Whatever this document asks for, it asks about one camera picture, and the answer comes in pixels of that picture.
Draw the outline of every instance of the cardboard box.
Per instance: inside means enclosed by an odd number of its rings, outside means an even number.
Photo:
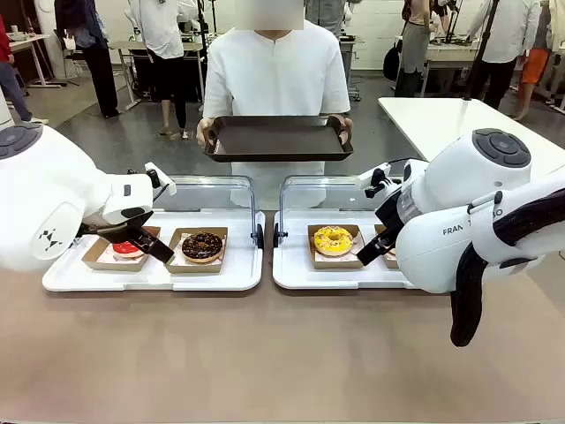
[[[202,227],[202,228],[177,228],[173,233],[173,238],[170,240],[169,248],[171,250],[175,250],[177,248],[178,243],[180,242],[183,234],[198,234],[199,232],[210,232],[215,234],[216,236],[223,239],[223,249],[220,253],[220,258],[218,261],[220,263],[215,263],[216,261],[210,264],[198,264],[198,263],[190,263],[187,262],[185,265],[165,265],[165,268],[171,274],[219,274],[222,270],[223,265],[223,256],[226,252],[226,247],[228,245],[228,229],[226,227]]]
[[[314,234],[320,228],[323,227],[342,227],[347,230],[353,238],[359,236],[361,238],[361,244],[363,247],[365,245],[365,241],[363,240],[363,236],[359,231],[359,227],[357,225],[336,225],[336,224],[326,224],[326,225],[308,225],[308,246],[310,249],[310,259],[312,260],[312,264],[314,269],[361,269],[363,268],[363,263],[359,259],[355,261],[316,261],[316,246],[314,245]]]
[[[381,223],[378,223],[377,225],[374,226],[374,229],[375,231],[377,231],[377,234],[381,234],[383,231],[387,229],[387,227],[385,227]],[[398,269],[398,261],[396,260],[395,249],[392,249],[389,253],[385,254],[383,256],[383,259],[385,260],[385,264],[387,264],[388,269]]]
[[[151,234],[159,237],[161,233],[161,227],[143,227]],[[145,262],[149,259],[148,254],[144,254],[141,261],[135,263],[101,263],[98,262],[98,258],[104,253],[106,248],[109,246],[108,240],[104,238],[98,238],[96,243],[88,249],[88,252],[82,257],[82,261],[91,269],[96,269],[97,271],[125,271],[125,272],[140,272]]]

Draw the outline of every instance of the backpack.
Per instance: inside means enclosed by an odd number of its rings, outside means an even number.
[[[403,20],[408,22],[410,16],[412,15],[412,1],[411,0],[404,0],[404,7],[403,7]]]
[[[387,80],[395,81],[398,75],[398,66],[400,66],[400,54],[402,53],[402,41],[399,41],[399,46],[392,46],[385,56],[385,61],[382,64],[382,73]]]

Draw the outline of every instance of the donut box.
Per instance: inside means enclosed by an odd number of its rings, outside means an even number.
[[[161,227],[143,227],[151,234],[159,237],[161,233]],[[98,238],[93,246],[88,249],[88,252],[82,257],[82,261],[91,269],[97,271],[124,271],[124,272],[140,272],[145,262],[149,259],[148,254],[144,254],[141,260],[131,261],[116,261],[116,263],[107,263],[98,261],[102,254],[106,252],[109,247],[108,240],[104,238]]]
[[[347,230],[354,239],[354,246],[351,252],[337,258],[323,257],[316,251],[316,246],[314,245],[314,234],[320,228],[327,226],[338,226]],[[359,227],[357,225],[339,225],[335,223],[329,223],[324,225],[308,225],[308,247],[310,249],[310,259],[314,266],[314,269],[361,269],[363,268],[363,263],[355,255],[359,250],[365,246],[365,241]]]
[[[381,234],[386,229],[387,227],[382,224],[377,224],[374,226],[374,230],[377,232],[377,234]],[[398,269],[398,261],[396,260],[395,249],[392,249],[388,254],[385,254],[383,258],[388,269]]]
[[[220,257],[211,263],[198,264],[188,262],[182,253],[182,242],[188,234],[198,234],[201,232],[209,232],[215,234],[222,239],[223,247]],[[175,252],[175,259],[165,268],[170,274],[219,274],[222,271],[223,256],[225,255],[226,246],[228,245],[228,228],[227,227],[201,227],[201,228],[177,228],[170,240],[169,248]]]

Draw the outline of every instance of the person's hand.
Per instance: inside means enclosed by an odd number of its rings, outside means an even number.
[[[331,114],[330,116],[338,118],[339,122],[342,124],[342,128],[349,130],[348,132],[341,132],[339,134],[339,138],[342,140],[342,144],[347,143],[348,135],[351,132],[351,130],[353,129],[353,121],[351,119],[349,119],[348,117],[344,117],[342,115]]]
[[[198,145],[201,147],[206,146],[206,137],[204,137],[204,132],[214,123],[212,117],[204,117],[198,123],[198,128],[196,130],[196,140],[198,140]]]

